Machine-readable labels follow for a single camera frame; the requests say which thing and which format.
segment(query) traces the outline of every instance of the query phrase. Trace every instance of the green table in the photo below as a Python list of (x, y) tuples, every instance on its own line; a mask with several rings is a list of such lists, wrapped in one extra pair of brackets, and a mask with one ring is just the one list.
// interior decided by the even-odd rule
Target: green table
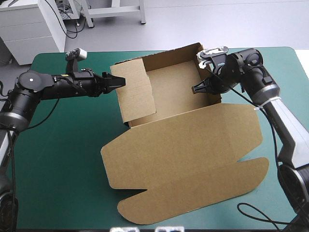
[[(309, 81), (294, 50), (261, 48), (265, 66), (281, 87), (281, 97), (305, 127), (309, 128)], [(96, 73), (110, 71), (114, 63), (154, 53), (88, 53), (80, 68)], [(42, 73), (65, 72), (64, 54), (40, 54), (31, 69)], [(245, 103), (229, 92), (223, 102)], [(43, 119), (55, 100), (42, 101), (32, 123)], [(267, 157), (270, 169), (254, 191), (225, 202), (171, 218), (158, 225), (184, 225), (191, 229), (272, 229), (271, 224), (248, 219), (237, 211), (239, 202), (252, 203), (276, 220), (295, 215), (277, 181), (269, 125), (259, 113), (263, 143), (245, 159)], [(55, 112), (41, 126), (21, 133), (15, 147), (17, 196), (20, 202), (18, 228), (108, 229), (132, 226), (117, 212), (117, 203), (136, 190), (111, 189), (100, 150), (128, 129), (122, 123), (115, 91), (99, 98), (61, 99)]]

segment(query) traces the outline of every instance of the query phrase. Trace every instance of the wire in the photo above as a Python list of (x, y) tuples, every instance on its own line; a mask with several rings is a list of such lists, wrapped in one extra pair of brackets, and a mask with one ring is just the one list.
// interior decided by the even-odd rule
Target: wire
[(49, 112), (49, 114), (46, 116), (46, 118), (44, 118), (41, 122), (39, 122), (39, 123), (37, 123), (37, 124), (35, 124), (35, 125), (31, 126), (31, 127), (28, 127), (28, 128), (26, 128), (26, 129), (24, 129), (23, 131), (26, 131), (26, 130), (35, 128), (35, 127), (41, 125), (43, 122), (45, 122), (45, 121), (50, 117), (50, 115), (52, 115), (53, 111), (55, 110), (56, 106), (58, 105), (59, 100), (60, 100), (60, 98), (57, 99), (57, 101), (56, 101), (55, 104), (54, 104), (54, 107), (53, 107), (52, 110)]
[[(67, 15), (67, 17), (69, 17), (70, 19), (72, 19), (72, 18), (68, 15), (68, 13), (66, 13), (64, 10), (62, 10), (62, 9), (58, 9), (58, 10), (60, 10), (60, 11), (63, 12), (63, 13), (65, 13), (65, 14)], [(84, 24), (83, 24), (82, 29), (80, 29), (80, 30), (78, 31), (78, 30), (77, 30), (77, 27), (74, 25), (76, 31), (71, 31), (71, 30), (68, 30), (68, 29), (67, 29), (67, 31), (68, 31), (68, 32), (72, 32), (72, 33), (79, 33), (79, 32), (82, 32), (82, 31), (84, 30), (85, 25), (86, 25), (86, 18), (84, 19)]]
[(0, 102), (9, 102), (10, 103), (10, 105), (12, 105), (12, 102), (11, 102), (11, 100), (10, 99), (8, 99), (8, 98), (0, 98)]
[[(258, 217), (253, 217), (253, 216), (251, 216), (251, 215), (249, 215), (249, 214), (246, 214), (245, 212), (243, 212), (243, 211), (240, 209), (240, 206), (241, 206), (241, 205), (247, 205), (247, 206), (253, 208), (253, 209), (256, 210), (257, 212), (259, 212), (260, 214), (262, 214), (264, 217), (266, 217), (267, 220), (261, 219), (261, 218), (258, 218)], [(243, 214), (244, 216), (247, 216), (247, 217), (249, 217), (249, 218), (252, 218), (252, 219), (258, 220), (258, 221), (263, 221), (263, 222), (270, 222), (270, 223), (272, 223), (272, 224), (274, 225), (274, 227), (276, 227), (277, 231), (280, 231), (280, 229), (279, 229), (279, 227), (276, 225), (276, 223), (277, 223), (277, 224), (285, 224), (284, 222), (282, 223), (282, 222), (275, 222), (275, 221), (273, 221), (272, 219), (270, 219), (269, 216), (267, 216), (267, 215), (266, 215), (265, 213), (263, 213), (261, 210), (259, 210), (258, 208), (254, 207), (253, 205), (248, 204), (248, 203), (239, 203), (239, 204), (237, 205), (237, 209), (238, 209), (238, 211), (240, 211), (240, 213)]]
[[(237, 95), (239, 95), (240, 97), (242, 97), (245, 101), (247, 101), (248, 103), (250, 103), (251, 105), (253, 105), (253, 106), (255, 106), (255, 107), (258, 107), (258, 106), (259, 106), (259, 105), (255, 104), (254, 102), (252, 102), (251, 100), (249, 100), (248, 98), (246, 98), (245, 96), (243, 96), (243, 95), (242, 95), (241, 93), (239, 93), (238, 91), (234, 90), (230, 85), (226, 84), (226, 83), (224, 82), (224, 80), (223, 80), (221, 77), (219, 77), (217, 74), (215, 74), (213, 71), (211, 71), (211, 70), (209, 70), (209, 69), (207, 69), (207, 68), (205, 68), (205, 69), (206, 69), (208, 72), (210, 72), (211, 74), (213, 74), (215, 77), (217, 77), (217, 78), (222, 82), (222, 84), (223, 84), (224, 86), (228, 87), (228, 88), (229, 88), (230, 90), (232, 90), (234, 93), (236, 93)], [(273, 137), (273, 142), (274, 142), (275, 162), (276, 162), (276, 167), (277, 167), (278, 174), (279, 174), (279, 176), (281, 177), (281, 180), (282, 180), (283, 184), (285, 185), (285, 188), (288, 190), (288, 192), (290, 193), (290, 195), (293, 197), (294, 201), (296, 202), (296, 204), (298, 205), (298, 207), (300, 208), (300, 210), (304, 213), (305, 217), (306, 217), (307, 219), (309, 219), (309, 216), (306, 214), (306, 212), (305, 212), (305, 210), (302, 208), (302, 206), (298, 203), (298, 201), (296, 200), (295, 196), (291, 193), (291, 191), (290, 191), (289, 188), (287, 187), (287, 184), (285, 183), (285, 181), (284, 181), (284, 179), (283, 179), (283, 177), (282, 177), (281, 171), (280, 171), (280, 169), (279, 169), (277, 139), (276, 139), (276, 134), (275, 134), (275, 129), (274, 129), (273, 123), (271, 122), (269, 116), (267, 115), (267, 113), (266, 113), (263, 109), (260, 109), (260, 111), (263, 113), (263, 115), (264, 115), (264, 116), (266, 117), (266, 119), (268, 120), (269, 125), (270, 125), (270, 128), (271, 128), (272, 137)], [(258, 211), (259, 213), (261, 213), (263, 216), (265, 216), (265, 217), (268, 219), (267, 222), (270, 222), (270, 223), (272, 223), (273, 225), (275, 225), (275, 224), (274, 224), (275, 221), (273, 221), (273, 220), (271, 220), (270, 218), (268, 218), (267, 215), (264, 214), (261, 210), (257, 209), (256, 207), (254, 207), (254, 206), (252, 206), (252, 205), (250, 205), (250, 204), (248, 204), (248, 203), (240, 203), (240, 205), (242, 205), (242, 204), (245, 204), (245, 205), (247, 205), (247, 206), (250, 206), (250, 207), (254, 208), (256, 211)], [(240, 213), (243, 214), (243, 211), (241, 211), (241, 210), (239, 209), (239, 205), (238, 205), (237, 208), (238, 208), (238, 210), (240, 211)], [(244, 214), (244, 215), (247, 216), (247, 217), (250, 217), (250, 218), (252, 218), (252, 219), (259, 220), (257, 217), (253, 217), (253, 216), (248, 215), (248, 214)]]
[(2, 81), (0, 81), (0, 95), (3, 96), (3, 97), (8, 96), (7, 94), (6, 95), (3, 94), (3, 83), (2, 83)]
[(75, 39), (76, 37), (77, 37), (77, 28), (76, 28), (76, 34), (75, 34), (75, 36), (74, 37), (71, 37), (71, 36), (69, 36), (66, 32), (65, 32), (65, 30), (63, 29), (63, 27), (62, 27), (62, 25), (61, 25), (61, 23), (60, 23), (60, 20), (59, 20), (59, 18), (58, 18), (58, 16), (57, 16), (57, 14), (56, 14), (56, 12), (55, 12), (55, 10), (53, 9), (53, 7), (49, 4), (49, 2), (47, 1), (47, 0), (44, 0), (48, 5), (49, 5), (49, 7), (53, 10), (53, 12), (54, 12), (54, 14), (56, 15), (56, 18), (57, 18), (57, 20), (58, 20), (58, 23), (59, 23), (59, 25), (61, 26), (61, 29), (62, 29), (62, 31), (63, 31), (63, 33), (65, 33), (65, 35), (68, 37), (68, 38), (70, 38), (70, 39)]
[(14, 146), (12, 142), (12, 136), (10, 129), (7, 130), (8, 138), (9, 138), (9, 144), (10, 144), (10, 153), (11, 153), (11, 165), (12, 165), (12, 208), (11, 208), (11, 232), (14, 230), (14, 214), (15, 214), (15, 195), (16, 195), (16, 178), (15, 178), (15, 157), (14, 157)]

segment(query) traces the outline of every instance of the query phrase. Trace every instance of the cable tie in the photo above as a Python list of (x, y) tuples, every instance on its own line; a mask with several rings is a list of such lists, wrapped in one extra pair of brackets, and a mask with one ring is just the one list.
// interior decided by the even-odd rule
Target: cable tie
[(261, 105), (259, 105), (258, 107), (255, 107), (254, 110), (261, 110), (261, 109), (263, 109), (263, 106), (266, 105), (267, 103), (269, 103), (271, 101), (274, 101), (274, 100), (278, 100), (278, 99), (281, 99), (281, 97), (270, 98), (266, 102), (264, 102)]

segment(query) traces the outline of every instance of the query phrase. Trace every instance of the unfolded box lid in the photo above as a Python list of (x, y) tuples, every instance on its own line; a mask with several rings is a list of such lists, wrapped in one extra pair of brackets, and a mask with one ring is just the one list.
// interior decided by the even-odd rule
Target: unfolded box lid
[(120, 201), (119, 213), (152, 224), (257, 187), (268, 160), (239, 159), (261, 141), (252, 106), (219, 103), (132, 127), (101, 154), (113, 189), (147, 189)]
[(112, 74), (124, 76), (126, 86), (116, 90), (123, 122), (156, 112), (149, 77), (142, 58), (111, 66)]

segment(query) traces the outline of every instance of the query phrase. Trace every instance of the cardboard box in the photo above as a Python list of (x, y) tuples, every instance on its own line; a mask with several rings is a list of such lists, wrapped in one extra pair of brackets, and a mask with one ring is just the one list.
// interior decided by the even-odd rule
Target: cardboard box
[(268, 160), (237, 162), (262, 141), (250, 105), (222, 104), (220, 95), (193, 94), (208, 76), (195, 43), (111, 66), (126, 78), (117, 89), (130, 129), (102, 148), (110, 186), (147, 189), (118, 204), (137, 224), (152, 224), (257, 187)]

